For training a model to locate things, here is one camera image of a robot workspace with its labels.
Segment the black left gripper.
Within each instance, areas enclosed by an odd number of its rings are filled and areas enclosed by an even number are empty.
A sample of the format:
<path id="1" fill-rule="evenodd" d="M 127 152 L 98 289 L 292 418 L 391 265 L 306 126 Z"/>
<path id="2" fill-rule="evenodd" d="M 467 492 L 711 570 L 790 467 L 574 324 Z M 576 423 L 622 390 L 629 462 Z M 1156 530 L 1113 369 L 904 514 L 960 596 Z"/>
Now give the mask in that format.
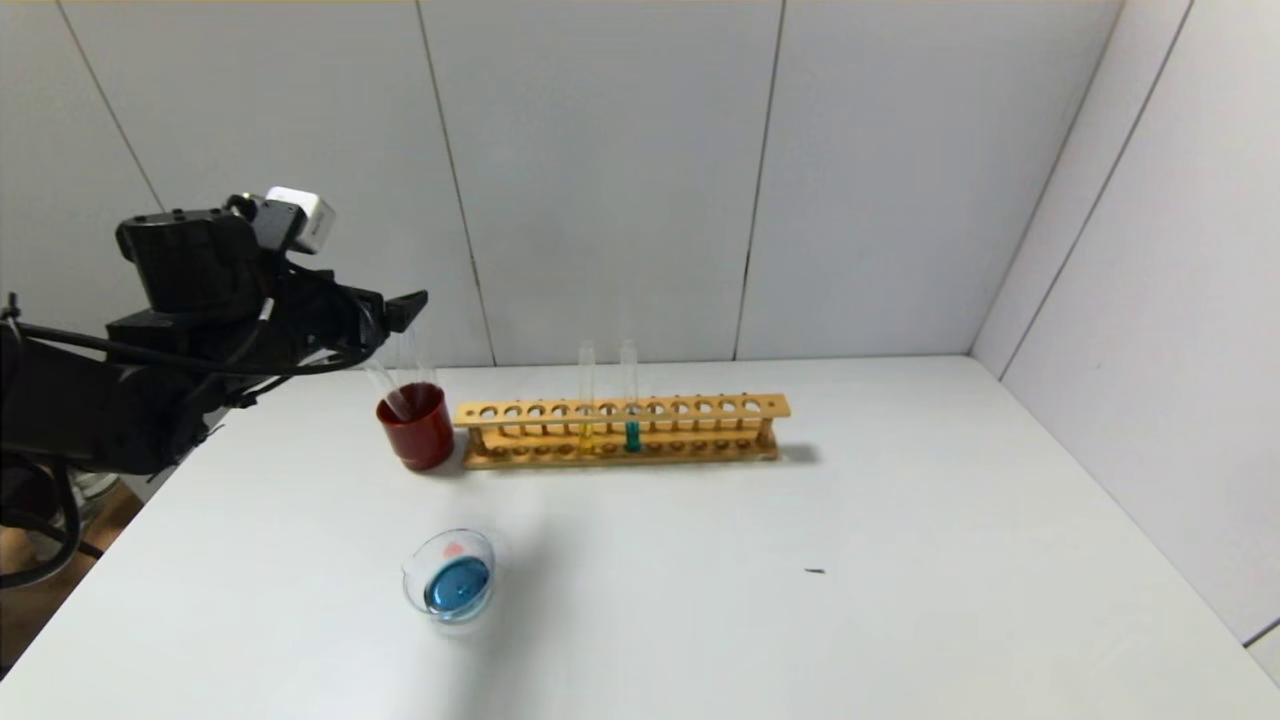
<path id="1" fill-rule="evenodd" d="M 387 334 L 403 334 L 428 302 L 426 290 L 383 302 L 376 292 L 339 284 L 333 272 L 288 270 L 273 311 L 273 357 L 365 357 Z"/>

